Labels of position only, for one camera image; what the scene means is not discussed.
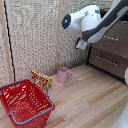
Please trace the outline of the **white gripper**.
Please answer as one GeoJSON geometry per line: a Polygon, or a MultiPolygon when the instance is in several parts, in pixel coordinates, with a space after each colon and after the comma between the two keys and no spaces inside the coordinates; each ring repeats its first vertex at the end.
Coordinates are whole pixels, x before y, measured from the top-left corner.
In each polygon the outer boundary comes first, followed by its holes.
{"type": "Polygon", "coordinates": [[[75,45],[75,48],[76,49],[81,49],[81,50],[85,50],[86,47],[87,47],[88,43],[85,42],[83,39],[81,38],[78,38],[77,39],[77,42],[76,42],[76,45],[75,45]]]}

